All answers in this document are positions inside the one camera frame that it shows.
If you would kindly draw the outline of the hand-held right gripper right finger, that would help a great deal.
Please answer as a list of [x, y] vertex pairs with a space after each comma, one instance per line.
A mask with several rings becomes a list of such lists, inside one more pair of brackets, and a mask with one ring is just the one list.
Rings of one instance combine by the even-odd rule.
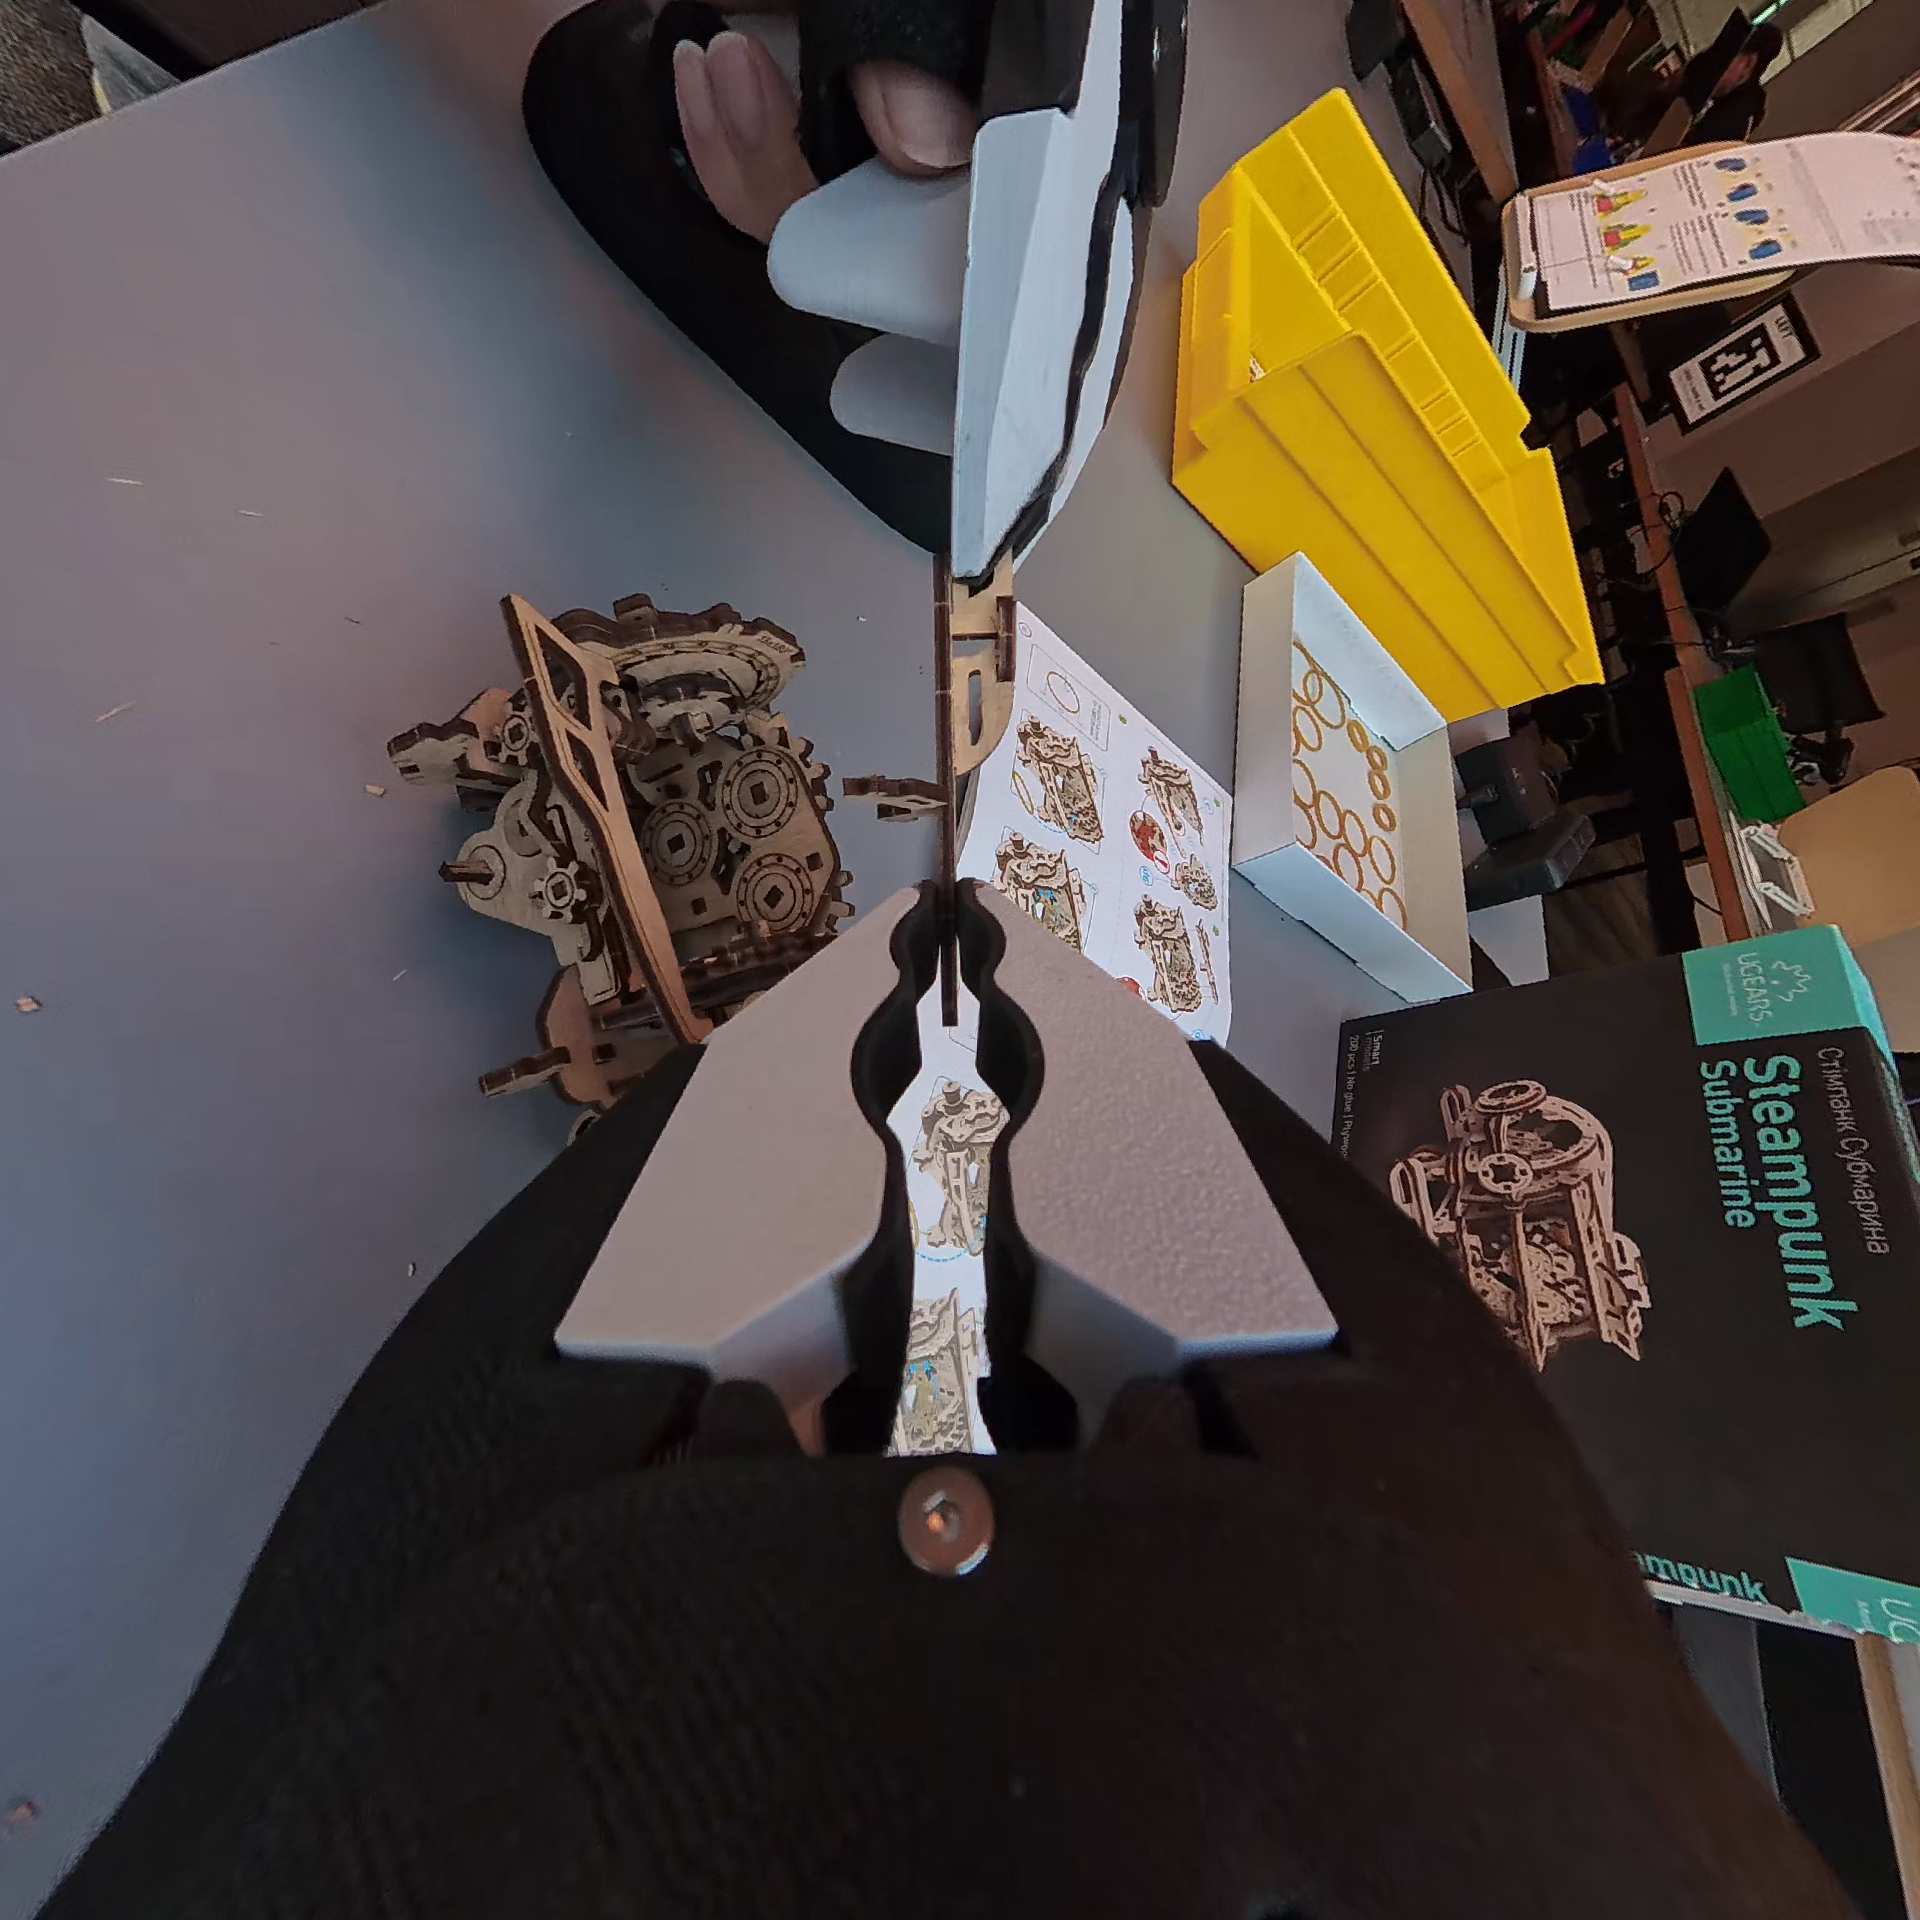
[[1004, 1108], [977, 1385], [997, 1451], [1084, 1448], [1134, 1382], [1322, 1352], [1336, 1318], [1186, 1033], [973, 880], [960, 971]]

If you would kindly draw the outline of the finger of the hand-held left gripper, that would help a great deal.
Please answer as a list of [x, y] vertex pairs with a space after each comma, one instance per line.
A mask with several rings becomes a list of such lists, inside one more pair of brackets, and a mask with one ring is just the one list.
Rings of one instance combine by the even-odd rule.
[[1114, 105], [976, 138], [950, 454], [950, 572], [973, 585], [1056, 520], [1112, 400], [1134, 299]]
[[1149, 108], [1149, 6], [1094, 2], [1072, 112], [1066, 241], [1086, 241], [1084, 313], [1066, 356], [1056, 520], [1110, 416], [1136, 305], [1136, 190]]

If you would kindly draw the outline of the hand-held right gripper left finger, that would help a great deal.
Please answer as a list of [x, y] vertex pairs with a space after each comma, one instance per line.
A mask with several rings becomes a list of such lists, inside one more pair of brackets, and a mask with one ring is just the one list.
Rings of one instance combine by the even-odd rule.
[[888, 1448], [913, 1302], [890, 1114], [921, 1072], [937, 894], [902, 889], [700, 1044], [558, 1327], [815, 1406], [830, 1451]]

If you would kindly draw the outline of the wooden model part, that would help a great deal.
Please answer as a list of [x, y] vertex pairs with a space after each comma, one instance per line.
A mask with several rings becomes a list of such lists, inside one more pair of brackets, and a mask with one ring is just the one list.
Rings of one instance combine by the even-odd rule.
[[949, 560], [933, 569], [933, 779], [845, 778], [845, 801], [870, 802], [885, 824], [929, 818], [937, 828], [929, 875], [940, 1007], [958, 1025], [954, 863], [960, 785], [998, 747], [1016, 694], [1016, 563], [1010, 552], [983, 585], [952, 577]]

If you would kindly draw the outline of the grey desk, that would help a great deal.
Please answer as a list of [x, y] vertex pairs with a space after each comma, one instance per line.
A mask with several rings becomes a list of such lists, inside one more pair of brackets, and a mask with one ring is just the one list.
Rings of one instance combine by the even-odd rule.
[[546, 944], [385, 744], [509, 592], [794, 633], [838, 778], [933, 771], [929, 558], [584, 235], [570, 6], [383, 6], [4, 158], [4, 1915], [196, 1686], [385, 1336], [564, 1146]]

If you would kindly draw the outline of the person's left hand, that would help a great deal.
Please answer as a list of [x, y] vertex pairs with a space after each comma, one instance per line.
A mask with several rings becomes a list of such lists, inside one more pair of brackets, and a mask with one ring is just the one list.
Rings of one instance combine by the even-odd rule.
[[[730, 230], [767, 248], [782, 217], [817, 185], [792, 88], [767, 46], [743, 33], [677, 44], [672, 72], [703, 196]], [[976, 111], [958, 88], [890, 60], [857, 64], [847, 88], [878, 158], [897, 176], [950, 176], [970, 162]]]

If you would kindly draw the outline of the yellow plastic bin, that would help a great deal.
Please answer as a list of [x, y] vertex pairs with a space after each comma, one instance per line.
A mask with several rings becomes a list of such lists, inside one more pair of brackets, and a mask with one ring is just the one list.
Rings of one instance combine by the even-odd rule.
[[1455, 722], [1600, 684], [1551, 456], [1333, 88], [1198, 211], [1169, 480], [1255, 572], [1306, 560]]

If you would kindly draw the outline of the white cardboard box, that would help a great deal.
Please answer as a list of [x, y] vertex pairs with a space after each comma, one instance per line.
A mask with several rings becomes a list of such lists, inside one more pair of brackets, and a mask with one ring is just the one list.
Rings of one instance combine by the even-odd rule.
[[1448, 726], [1304, 555], [1241, 595], [1232, 874], [1404, 1001], [1472, 988]]

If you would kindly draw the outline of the open instruction booklet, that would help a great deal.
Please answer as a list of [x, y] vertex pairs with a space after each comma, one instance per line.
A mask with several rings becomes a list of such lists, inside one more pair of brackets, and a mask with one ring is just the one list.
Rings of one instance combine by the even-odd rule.
[[[1232, 795], [1028, 609], [1016, 694], [970, 775], [954, 872], [1015, 907], [1193, 1040], [1232, 1027]], [[976, 1001], [919, 1003], [919, 1074], [888, 1118], [902, 1153], [913, 1305], [888, 1451], [989, 1454], [984, 1231], [1004, 1107], [976, 1067]]]

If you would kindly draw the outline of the wooden submarine model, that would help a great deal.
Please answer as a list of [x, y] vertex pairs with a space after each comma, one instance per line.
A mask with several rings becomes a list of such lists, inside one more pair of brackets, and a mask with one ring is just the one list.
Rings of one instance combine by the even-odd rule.
[[606, 1114], [850, 920], [828, 771], [778, 703], [798, 638], [647, 595], [544, 618], [502, 603], [517, 681], [389, 742], [394, 775], [479, 818], [439, 867], [466, 905], [551, 944], [534, 1049], [484, 1097]]

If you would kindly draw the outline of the black model kit box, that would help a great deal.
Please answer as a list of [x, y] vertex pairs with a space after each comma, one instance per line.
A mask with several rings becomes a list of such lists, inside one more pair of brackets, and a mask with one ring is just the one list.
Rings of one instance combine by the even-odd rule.
[[1343, 1022], [1329, 1138], [1494, 1320], [1647, 1584], [1916, 1643], [1916, 1131], [1834, 928]]

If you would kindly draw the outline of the dark grey box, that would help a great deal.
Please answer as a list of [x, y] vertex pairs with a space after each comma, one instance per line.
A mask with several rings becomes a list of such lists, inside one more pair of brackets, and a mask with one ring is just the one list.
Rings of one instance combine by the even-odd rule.
[[1481, 852], [1462, 870], [1470, 912], [1559, 892], [1593, 848], [1593, 818], [1560, 802], [1536, 727], [1453, 758], [1455, 809], [1470, 812]]

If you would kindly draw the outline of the clipboard with printed sheet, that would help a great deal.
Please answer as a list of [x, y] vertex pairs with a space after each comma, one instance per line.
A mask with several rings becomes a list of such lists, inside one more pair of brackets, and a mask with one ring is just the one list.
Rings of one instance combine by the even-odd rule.
[[1532, 188], [1501, 216], [1506, 313], [1565, 332], [1772, 294], [1829, 265], [1916, 265], [1917, 140], [1724, 143]]

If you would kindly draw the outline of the black and white marker sheet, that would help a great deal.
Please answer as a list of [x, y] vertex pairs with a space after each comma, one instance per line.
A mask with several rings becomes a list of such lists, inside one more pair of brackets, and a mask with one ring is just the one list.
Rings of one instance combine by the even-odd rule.
[[1680, 434], [1693, 434], [1817, 361], [1801, 305], [1780, 291], [1670, 361], [1661, 374], [1668, 418]]

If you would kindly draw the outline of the green plastic crate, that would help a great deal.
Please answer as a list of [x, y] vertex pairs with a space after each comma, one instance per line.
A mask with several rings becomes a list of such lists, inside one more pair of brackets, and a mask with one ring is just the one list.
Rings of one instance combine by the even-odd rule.
[[1692, 699], [1703, 747], [1741, 820], [1777, 825], [1806, 809], [1789, 738], [1754, 667], [1710, 680]]

